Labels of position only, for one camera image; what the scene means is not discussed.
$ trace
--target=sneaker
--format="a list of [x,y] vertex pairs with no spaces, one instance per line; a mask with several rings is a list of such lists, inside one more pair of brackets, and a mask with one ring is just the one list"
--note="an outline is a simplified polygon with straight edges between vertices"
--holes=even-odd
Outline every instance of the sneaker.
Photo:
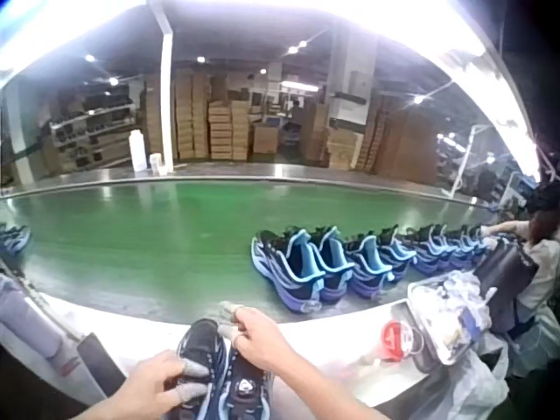
[[407,234],[399,237],[406,246],[416,251],[414,268],[426,276],[438,270],[439,260],[445,252],[443,246],[434,242],[433,230],[434,225],[421,227],[418,230],[409,227]]
[[310,246],[318,267],[325,274],[325,288],[321,300],[330,304],[338,302],[347,292],[347,282],[352,277],[354,262],[349,262],[344,253],[344,243],[339,238],[336,226],[318,227],[311,234]]
[[396,237],[398,228],[399,225],[394,225],[393,227],[383,229],[377,236],[379,255],[384,263],[393,266],[395,281],[404,277],[409,265],[417,263],[417,252],[406,247]]
[[473,261],[474,244],[468,235],[468,226],[463,225],[461,229],[453,230],[445,234],[450,245],[455,246],[450,259],[450,265],[455,269],[468,268]]
[[317,266],[310,239],[305,229],[292,227],[283,236],[263,230],[251,243],[253,265],[274,284],[278,296],[294,312],[321,309],[319,293],[326,273]]
[[456,246],[450,245],[447,241],[447,238],[445,237],[446,231],[447,225],[444,223],[440,223],[434,225],[434,229],[431,232],[431,237],[434,243],[439,247],[444,247],[444,252],[442,252],[439,260],[437,261],[437,268],[442,271],[446,271],[449,269],[453,251],[456,248]]
[[371,299],[377,296],[385,281],[392,282],[395,276],[392,266],[379,257],[377,238],[373,232],[358,234],[345,243],[348,259],[355,263],[350,288],[360,297]]
[[16,256],[25,249],[31,237],[32,232],[27,226],[6,229],[4,225],[3,229],[0,229],[0,242],[13,256]]
[[269,420],[272,382],[272,374],[253,366],[232,349],[216,419]]
[[172,409],[167,419],[214,420],[217,418],[217,395],[228,370],[228,351],[224,339],[218,334],[218,324],[206,318],[196,321],[179,343],[177,354],[183,359],[206,366],[210,375],[206,378],[181,376],[170,383],[170,388],[184,382],[200,382],[208,385],[208,391],[206,395]]

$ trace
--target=white shirt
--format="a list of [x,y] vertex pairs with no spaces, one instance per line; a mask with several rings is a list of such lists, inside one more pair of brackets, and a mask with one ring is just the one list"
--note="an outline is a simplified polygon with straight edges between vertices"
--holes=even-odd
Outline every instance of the white shirt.
[[[529,222],[517,221],[515,232],[529,238]],[[556,279],[560,277],[560,232],[555,233],[552,241],[545,239],[535,246],[525,243],[523,250],[539,264],[539,270],[529,286],[517,297],[517,301],[534,311],[539,306],[546,305],[554,292]]]

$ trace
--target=worker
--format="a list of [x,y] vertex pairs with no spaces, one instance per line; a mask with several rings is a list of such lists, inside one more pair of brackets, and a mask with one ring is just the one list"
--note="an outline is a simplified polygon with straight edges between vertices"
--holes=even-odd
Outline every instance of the worker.
[[508,334],[512,375],[520,377],[560,358],[560,325],[548,307],[560,277],[560,197],[550,189],[539,194],[530,221],[512,220],[481,229],[483,236],[497,233],[520,236],[526,240],[525,253],[539,266],[531,283],[516,298],[514,329]]
[[[288,344],[277,324],[257,309],[225,303],[225,312],[236,326],[221,325],[219,332],[251,363],[281,378],[310,408],[318,420],[387,419],[325,378]],[[140,362],[127,381],[109,399],[99,402],[74,420],[156,420],[173,407],[197,396],[206,386],[184,383],[164,390],[164,382],[190,372],[204,375],[204,368],[181,360],[173,352]]]

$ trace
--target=green conveyor belt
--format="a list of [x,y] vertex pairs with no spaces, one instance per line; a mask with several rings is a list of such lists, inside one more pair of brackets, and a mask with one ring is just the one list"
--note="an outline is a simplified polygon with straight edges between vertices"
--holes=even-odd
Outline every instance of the green conveyor belt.
[[[189,323],[232,300],[295,319],[253,269],[255,231],[336,224],[343,235],[399,223],[450,227],[485,210],[392,192],[269,182],[158,182],[3,200],[1,219],[31,227],[27,276],[57,298]],[[372,305],[345,297],[315,316]]]

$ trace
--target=white bottle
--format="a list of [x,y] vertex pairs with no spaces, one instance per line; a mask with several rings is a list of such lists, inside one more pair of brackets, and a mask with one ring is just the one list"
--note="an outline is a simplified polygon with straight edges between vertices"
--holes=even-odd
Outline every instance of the white bottle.
[[145,171],[148,169],[146,161],[146,149],[144,147],[144,135],[139,129],[133,129],[129,137],[130,156],[132,157],[132,167],[134,172]]

